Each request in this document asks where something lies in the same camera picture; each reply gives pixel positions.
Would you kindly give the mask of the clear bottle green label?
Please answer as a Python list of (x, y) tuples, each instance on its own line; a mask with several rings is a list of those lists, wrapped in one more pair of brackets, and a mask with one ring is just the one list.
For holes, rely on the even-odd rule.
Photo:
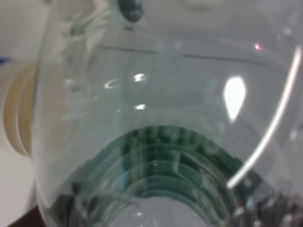
[(48, 227), (300, 227), (300, 0), (52, 0), (32, 159)]

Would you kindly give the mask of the blue sleeved paper cup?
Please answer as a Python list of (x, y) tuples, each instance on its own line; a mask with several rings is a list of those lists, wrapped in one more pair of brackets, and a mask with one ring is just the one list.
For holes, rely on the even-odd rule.
[(36, 64), (0, 58), (0, 148), (31, 155)]

